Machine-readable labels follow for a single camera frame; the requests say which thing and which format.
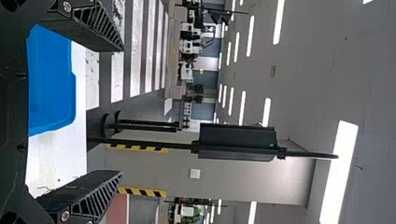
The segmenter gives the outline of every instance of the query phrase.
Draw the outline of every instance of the metal rod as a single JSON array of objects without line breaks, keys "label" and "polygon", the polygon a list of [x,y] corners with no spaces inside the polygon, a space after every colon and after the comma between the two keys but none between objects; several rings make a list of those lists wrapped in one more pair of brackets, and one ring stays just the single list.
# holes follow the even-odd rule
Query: metal rod
[{"label": "metal rod", "polygon": [[[175,7],[185,7],[181,4],[175,4]],[[244,14],[244,15],[248,15],[248,12],[243,12],[243,11],[230,11],[230,10],[222,10],[222,9],[217,9],[217,8],[211,8],[211,7],[186,7],[188,9],[191,10],[195,10],[195,9],[207,9],[207,10],[212,10],[212,11],[219,11],[219,12],[228,12],[228,13],[235,13],[235,14]]]},{"label": "metal rod", "polygon": [[149,131],[159,133],[177,133],[177,128],[165,128],[155,126],[139,126],[130,124],[107,124],[107,129],[118,129],[118,130],[138,130],[138,131]]},{"label": "metal rod", "polygon": [[96,142],[103,144],[133,145],[133,146],[142,146],[142,147],[168,147],[173,149],[189,149],[194,151],[213,150],[213,151],[224,151],[224,152],[241,152],[241,153],[252,153],[252,154],[261,154],[261,155],[274,155],[274,156],[278,156],[279,158],[304,157],[304,158],[318,159],[318,160],[338,159],[338,156],[333,154],[316,153],[316,152],[283,151],[283,150],[278,150],[277,148],[248,148],[248,147],[189,145],[189,144],[178,144],[178,143],[134,141],[134,140],[124,140],[124,139],[114,139],[114,138],[112,139],[88,138],[88,142]]},{"label": "metal rod", "polygon": [[233,13],[233,14],[244,14],[248,15],[248,12],[243,12],[243,11],[230,11],[230,10],[221,10],[221,9],[216,9],[216,8],[211,8],[211,7],[204,7],[206,10],[211,10],[211,11],[219,11],[219,12],[227,12],[227,13]]},{"label": "metal rod", "polygon": [[219,207],[218,204],[213,204],[213,203],[175,203],[174,201],[163,201],[164,203],[174,203],[174,204],[186,204],[186,205],[207,205],[207,206],[213,206],[213,207]]},{"label": "metal rod", "polygon": [[119,119],[119,124],[139,124],[148,126],[168,126],[178,128],[178,122],[160,122],[160,121],[149,121],[149,120],[133,120],[133,119]]}]

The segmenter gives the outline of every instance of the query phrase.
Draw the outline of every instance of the screw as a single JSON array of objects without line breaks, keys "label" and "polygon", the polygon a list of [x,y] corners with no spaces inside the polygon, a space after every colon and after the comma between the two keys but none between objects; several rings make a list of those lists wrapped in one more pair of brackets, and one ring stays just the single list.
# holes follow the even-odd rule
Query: screw
[{"label": "screw", "polygon": [[17,145],[17,150],[19,152],[25,152],[27,149],[27,145],[25,143],[20,143],[19,145]]},{"label": "screw", "polygon": [[17,77],[20,79],[26,79],[26,73],[25,72],[17,72]]},{"label": "screw", "polygon": [[61,215],[61,221],[66,222],[70,218],[69,211],[64,211]]},{"label": "screw", "polygon": [[66,12],[72,12],[72,6],[70,5],[69,2],[64,1],[64,11]]}]

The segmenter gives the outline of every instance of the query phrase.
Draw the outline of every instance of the blue tray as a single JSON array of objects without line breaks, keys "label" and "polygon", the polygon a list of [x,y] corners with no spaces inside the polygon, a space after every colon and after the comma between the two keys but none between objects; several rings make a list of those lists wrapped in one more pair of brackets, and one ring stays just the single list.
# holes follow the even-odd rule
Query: blue tray
[{"label": "blue tray", "polygon": [[26,40],[29,64],[29,136],[61,129],[76,117],[71,41],[36,25]]}]

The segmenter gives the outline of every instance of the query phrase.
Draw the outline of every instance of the gray wall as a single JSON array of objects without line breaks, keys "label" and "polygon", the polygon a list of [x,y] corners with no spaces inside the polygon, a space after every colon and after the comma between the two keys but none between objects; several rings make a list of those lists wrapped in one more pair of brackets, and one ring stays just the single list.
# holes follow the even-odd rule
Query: gray wall
[{"label": "gray wall", "polygon": [[[280,44],[274,47],[277,1],[254,1],[250,13],[259,22],[252,55],[247,59],[249,17],[238,16],[226,39],[241,32],[239,61],[226,68],[220,82],[235,87],[234,112],[240,91],[247,91],[245,122],[262,120],[264,99],[273,98],[270,125],[308,150],[332,152],[338,121],[358,124],[339,223],[390,224],[396,200],[396,5],[361,2],[286,1]],[[246,1],[243,8],[252,4]],[[277,65],[276,78],[269,78],[271,64]],[[227,109],[218,110],[220,119],[237,122],[238,113],[229,118]],[[329,163],[319,161],[308,219],[293,223],[318,224],[328,172]]]},{"label": "gray wall", "polygon": [[[189,144],[198,139],[198,134],[125,131],[116,137]],[[170,196],[232,201],[306,205],[314,165],[305,159],[270,163],[198,160],[188,150],[171,150],[169,154],[106,150],[106,167],[124,171],[121,184],[125,187],[165,189]],[[201,169],[201,179],[189,179],[190,168]]]},{"label": "gray wall", "polygon": [[[205,37],[203,40],[205,42],[209,41],[211,38]],[[201,53],[201,57],[219,57],[220,50],[221,50],[221,38],[215,38],[213,40],[213,44],[206,49],[204,49]]]},{"label": "gray wall", "polygon": [[199,71],[193,71],[194,84],[202,84],[207,90],[216,90],[218,88],[219,72],[205,71],[203,75]]},{"label": "gray wall", "polygon": [[200,120],[213,120],[215,104],[192,104],[191,118]]}]

